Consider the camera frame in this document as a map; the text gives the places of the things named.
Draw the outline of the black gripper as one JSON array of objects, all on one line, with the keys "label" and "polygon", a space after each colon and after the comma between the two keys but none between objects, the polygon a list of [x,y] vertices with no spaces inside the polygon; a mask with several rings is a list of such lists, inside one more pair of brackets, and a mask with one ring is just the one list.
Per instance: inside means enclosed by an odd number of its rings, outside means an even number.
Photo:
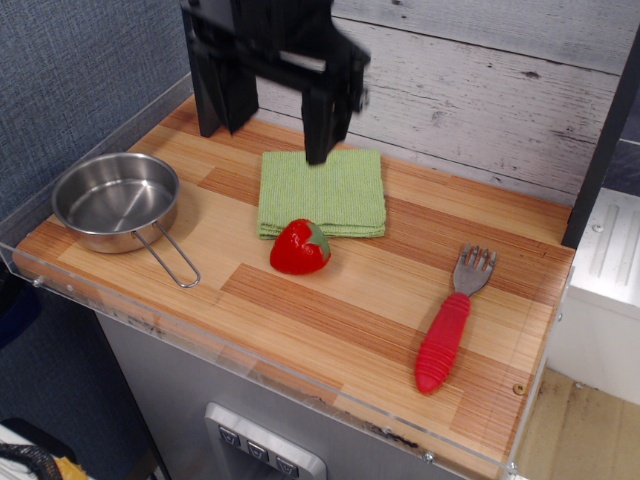
[{"label": "black gripper", "polygon": [[197,53],[201,134],[258,110],[256,75],[302,93],[306,162],[326,162],[367,101],[369,53],[334,24],[331,1],[182,1]]}]

